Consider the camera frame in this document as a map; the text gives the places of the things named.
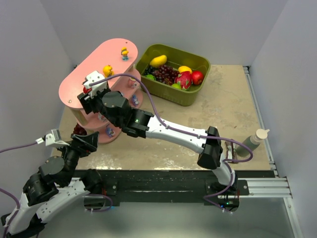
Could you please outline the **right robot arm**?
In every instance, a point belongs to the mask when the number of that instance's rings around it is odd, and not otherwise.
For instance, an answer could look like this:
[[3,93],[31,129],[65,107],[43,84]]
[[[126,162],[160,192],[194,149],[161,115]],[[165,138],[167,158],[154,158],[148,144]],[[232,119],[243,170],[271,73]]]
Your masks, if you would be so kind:
[[87,113],[100,113],[112,125],[131,137],[154,138],[186,147],[199,155],[197,164],[211,170],[223,188],[236,189],[235,172],[226,163],[218,130],[195,129],[161,119],[148,111],[131,107],[118,91],[103,90],[96,95],[77,96]]

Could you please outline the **pink toy with green center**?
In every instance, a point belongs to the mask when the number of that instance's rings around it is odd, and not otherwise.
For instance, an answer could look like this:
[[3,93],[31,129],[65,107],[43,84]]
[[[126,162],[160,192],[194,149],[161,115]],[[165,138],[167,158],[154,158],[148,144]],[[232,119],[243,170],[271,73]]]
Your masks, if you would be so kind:
[[138,86],[138,82],[134,78],[130,77],[128,80],[128,86],[130,88],[136,88]]

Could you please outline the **yellow minion toy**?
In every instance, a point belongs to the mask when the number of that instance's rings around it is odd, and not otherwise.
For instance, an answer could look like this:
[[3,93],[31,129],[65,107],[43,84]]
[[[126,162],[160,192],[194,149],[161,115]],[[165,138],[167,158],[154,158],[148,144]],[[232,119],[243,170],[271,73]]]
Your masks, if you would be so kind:
[[121,49],[121,56],[122,56],[122,60],[123,60],[123,61],[128,61],[128,59],[129,59],[128,53],[129,53],[129,51],[127,50],[126,47],[123,47],[123,48]]

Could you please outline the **red strawberry toy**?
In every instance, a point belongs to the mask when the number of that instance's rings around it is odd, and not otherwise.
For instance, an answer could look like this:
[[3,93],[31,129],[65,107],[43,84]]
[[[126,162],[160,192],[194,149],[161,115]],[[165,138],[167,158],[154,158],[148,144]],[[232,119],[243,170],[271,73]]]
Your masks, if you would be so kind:
[[91,91],[91,88],[83,88],[83,92],[84,92],[84,94],[87,94],[87,93],[89,93]]

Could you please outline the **purple bunny toy blue bow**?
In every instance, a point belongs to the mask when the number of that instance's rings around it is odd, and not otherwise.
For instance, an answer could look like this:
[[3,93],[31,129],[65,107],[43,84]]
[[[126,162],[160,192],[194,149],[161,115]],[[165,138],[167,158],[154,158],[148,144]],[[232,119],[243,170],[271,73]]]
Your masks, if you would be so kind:
[[132,104],[133,104],[135,107],[139,105],[138,97],[137,97],[135,94],[132,95],[131,101],[132,101]]

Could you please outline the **purple bunny toy with strawberry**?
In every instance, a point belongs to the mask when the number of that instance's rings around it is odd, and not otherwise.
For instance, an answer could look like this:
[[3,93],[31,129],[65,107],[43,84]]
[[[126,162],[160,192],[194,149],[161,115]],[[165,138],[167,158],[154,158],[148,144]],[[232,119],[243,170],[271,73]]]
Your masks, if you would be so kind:
[[115,131],[113,130],[113,128],[111,126],[107,126],[106,127],[106,135],[109,137],[109,138],[113,138],[115,137]]

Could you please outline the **pink round toy white face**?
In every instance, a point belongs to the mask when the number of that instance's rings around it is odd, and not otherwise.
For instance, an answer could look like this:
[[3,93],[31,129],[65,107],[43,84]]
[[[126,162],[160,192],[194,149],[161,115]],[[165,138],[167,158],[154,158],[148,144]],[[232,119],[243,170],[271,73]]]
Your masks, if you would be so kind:
[[103,122],[107,121],[106,117],[101,114],[98,115],[98,119]]

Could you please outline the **yellow duck toy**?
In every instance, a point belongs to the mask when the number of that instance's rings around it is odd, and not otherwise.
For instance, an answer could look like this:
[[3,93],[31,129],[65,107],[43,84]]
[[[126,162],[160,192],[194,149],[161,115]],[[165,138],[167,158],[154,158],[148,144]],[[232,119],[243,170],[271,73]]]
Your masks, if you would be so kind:
[[103,67],[103,74],[104,76],[107,78],[107,77],[110,77],[110,76],[113,76],[114,75],[114,71],[112,69],[112,66],[111,65],[106,65]]

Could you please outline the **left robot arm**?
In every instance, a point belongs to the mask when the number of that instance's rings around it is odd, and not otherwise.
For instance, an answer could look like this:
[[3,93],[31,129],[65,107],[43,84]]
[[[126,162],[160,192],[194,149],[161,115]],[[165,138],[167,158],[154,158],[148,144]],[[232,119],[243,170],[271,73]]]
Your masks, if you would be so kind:
[[71,135],[61,139],[59,130],[52,129],[36,140],[61,152],[51,156],[31,175],[22,189],[16,207],[1,217],[4,238],[30,238],[40,233],[54,215],[76,200],[102,190],[102,178],[97,170],[88,169],[75,183],[71,183],[80,158],[87,157],[98,147],[99,133]]

